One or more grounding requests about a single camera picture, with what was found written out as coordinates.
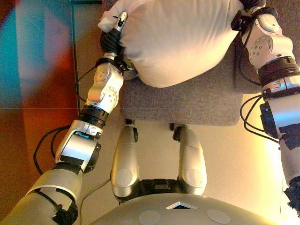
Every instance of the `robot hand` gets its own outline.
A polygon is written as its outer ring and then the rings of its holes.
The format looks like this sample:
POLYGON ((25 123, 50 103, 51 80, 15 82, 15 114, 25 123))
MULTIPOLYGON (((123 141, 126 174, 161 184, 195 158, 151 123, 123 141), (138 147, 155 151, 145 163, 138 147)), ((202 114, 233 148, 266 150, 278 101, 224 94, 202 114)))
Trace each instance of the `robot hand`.
POLYGON ((292 53, 292 41, 282 35, 276 17, 277 12, 268 7, 241 10, 232 29, 244 33, 242 41, 262 84, 263 128, 279 139, 289 186, 285 193, 300 217, 300 71, 292 53))

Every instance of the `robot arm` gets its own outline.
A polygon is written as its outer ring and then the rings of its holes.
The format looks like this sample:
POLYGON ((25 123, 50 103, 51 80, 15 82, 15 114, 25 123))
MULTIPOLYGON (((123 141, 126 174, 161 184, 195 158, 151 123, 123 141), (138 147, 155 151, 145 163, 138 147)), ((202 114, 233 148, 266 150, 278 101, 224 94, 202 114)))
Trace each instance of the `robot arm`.
POLYGON ((289 186, 285 193, 291 201, 290 207, 296 209, 300 217, 300 71, 292 53, 292 41, 282 35, 276 14, 267 7, 240 11, 232 28, 244 32, 242 41, 262 84, 263 128, 279 139, 289 186))
MULTIPOLYGON (((116 46, 126 19, 127 13, 121 13, 109 33, 116 46)), ((123 85, 122 73, 114 66, 115 50, 111 48, 96 62, 88 100, 61 142, 55 166, 42 174, 1 225, 71 225, 76 221, 83 173, 95 167, 101 148, 98 139, 123 85)))

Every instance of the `white pillow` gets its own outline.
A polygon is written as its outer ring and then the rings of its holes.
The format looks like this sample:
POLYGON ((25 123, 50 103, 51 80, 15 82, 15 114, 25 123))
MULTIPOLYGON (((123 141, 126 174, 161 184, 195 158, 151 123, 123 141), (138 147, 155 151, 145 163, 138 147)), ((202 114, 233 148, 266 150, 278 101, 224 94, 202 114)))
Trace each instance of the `white pillow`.
POLYGON ((186 81, 216 66, 237 35, 231 30, 239 0, 119 0, 98 24, 113 28, 123 11, 128 19, 120 44, 140 79, 153 87, 186 81))

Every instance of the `gray chair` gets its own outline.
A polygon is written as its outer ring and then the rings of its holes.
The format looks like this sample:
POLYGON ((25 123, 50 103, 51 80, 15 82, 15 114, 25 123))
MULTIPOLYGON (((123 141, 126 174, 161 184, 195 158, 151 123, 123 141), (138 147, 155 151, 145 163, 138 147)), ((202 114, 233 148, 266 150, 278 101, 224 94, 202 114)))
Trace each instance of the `gray chair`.
MULTIPOLYGON (((268 0, 267 6, 278 11, 278 23, 283 34, 293 41, 293 53, 299 64, 300 0, 268 0)), ((216 126, 237 124, 243 93, 260 92, 260 87, 245 81, 236 69, 240 49, 238 35, 216 67, 172 87, 153 88, 139 78, 125 81, 120 93, 122 114, 131 120, 216 126)), ((258 81, 247 51, 241 64, 244 74, 258 81)))

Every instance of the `black cable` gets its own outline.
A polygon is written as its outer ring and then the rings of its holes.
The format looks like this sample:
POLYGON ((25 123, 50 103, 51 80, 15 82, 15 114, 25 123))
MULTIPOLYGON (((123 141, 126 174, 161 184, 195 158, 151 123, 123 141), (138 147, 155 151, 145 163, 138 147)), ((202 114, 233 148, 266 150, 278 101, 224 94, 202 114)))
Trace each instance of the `black cable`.
POLYGON ((68 126, 69 126, 69 125, 64 126, 64 127, 55 128, 55 129, 53 129, 53 130, 50 130, 49 132, 47 132, 47 133, 41 138, 41 140, 40 140, 39 143, 37 144, 37 147, 36 147, 36 149, 35 149, 35 151, 34 151, 34 153, 33 153, 33 162, 34 162, 34 165, 35 165, 37 171, 39 172, 39 174, 42 175, 42 174, 43 174, 43 171, 41 170, 41 168, 40 168, 39 165, 38 165, 38 161, 37 161, 37 153, 38 153, 38 149, 40 148, 40 146, 41 146, 43 140, 44 140, 48 135, 52 134, 53 132, 55 132, 55 131, 57 131, 57 130, 60 130, 60 129, 62 129, 62 128, 68 127, 68 126))
POLYGON ((81 79, 83 79, 90 71, 92 71, 93 69, 95 69, 96 67, 94 66, 93 68, 91 68, 90 70, 88 70, 86 73, 84 73, 79 79, 78 81, 76 81, 75 83, 75 92, 76 92, 76 95, 84 102, 86 102, 86 99, 82 98, 80 95, 79 95, 79 87, 78 87, 78 84, 80 82, 81 79))
POLYGON ((246 124, 247 119, 248 119, 249 115, 251 114, 252 110, 254 109, 255 105, 257 104, 257 102, 262 98, 262 95, 255 96, 255 97, 258 98, 258 99, 253 103, 253 105, 251 106, 251 108, 250 108, 248 114, 247 114, 246 117, 245 117, 244 128, 245 128, 247 131, 249 131, 250 133, 252 133, 252 134, 255 134, 255 135, 258 135, 258 136, 260 136, 260 137, 267 138, 267 139, 269 139, 269 140, 271 140, 271 141, 274 141, 274 142, 276 142, 276 143, 279 143, 279 142, 276 141, 275 139, 273 139, 273 138, 271 138, 271 137, 268 137, 268 136, 265 136, 265 135, 261 135, 261 134, 255 132, 255 131, 253 131, 253 130, 250 130, 250 129, 247 127, 247 124, 246 124))
POLYGON ((245 80, 247 80, 247 81, 249 81, 250 83, 253 83, 253 84, 255 84, 255 85, 261 86, 260 83, 257 83, 257 82, 255 82, 255 81, 252 81, 251 79, 249 79, 248 77, 246 77, 246 76, 244 75, 243 71, 242 71, 242 68, 241 68, 241 59, 242 59, 242 55, 244 54, 244 51, 245 51, 245 49, 246 49, 246 45, 247 45, 248 40, 249 40, 249 38, 250 38, 250 34, 251 34, 252 29, 253 29, 253 24, 251 24, 251 28, 250 28, 250 31, 249 31, 249 33, 248 33, 248 35, 247 35, 245 44, 244 44, 244 46, 243 46, 243 48, 242 48, 242 51, 241 51, 240 54, 239 54, 239 57, 238 57, 238 68, 239 68, 239 71, 240 71, 241 76, 242 76, 245 80))
POLYGON ((53 158, 55 159, 55 152, 54 152, 54 141, 55 141, 55 138, 56 136, 63 130, 66 130, 66 129, 69 129, 70 126, 65 126, 64 128, 58 130, 52 137, 52 140, 51 140, 51 144, 50 144, 50 150, 51 150, 51 154, 53 156, 53 158))
POLYGON ((81 212, 82 212, 82 208, 83 208, 83 201, 89 197, 91 194, 93 194, 95 191, 98 191, 100 188, 102 188, 105 184, 107 184, 111 179, 108 179, 107 181, 105 181, 103 184, 101 184, 100 186, 98 186, 97 188, 95 188, 94 190, 90 191, 88 194, 86 194, 85 197, 83 197, 81 204, 80 204, 80 209, 79 209, 79 224, 81 225, 82 223, 82 216, 81 216, 81 212))
POLYGON ((258 97, 260 97, 260 96, 261 96, 261 95, 254 96, 254 97, 248 99, 246 102, 244 102, 244 103, 242 104, 242 106, 240 107, 240 117, 241 117, 241 119, 242 119, 247 125, 249 125, 249 126, 252 127, 253 129, 258 130, 258 131, 261 131, 261 132, 264 132, 264 130, 259 129, 259 128, 257 128, 257 127, 254 127, 253 125, 251 125, 250 123, 248 123, 248 122, 245 120, 245 118, 244 118, 244 116, 243 116, 243 113, 242 113, 244 106, 245 106, 248 102, 250 102, 252 99, 258 98, 258 97))

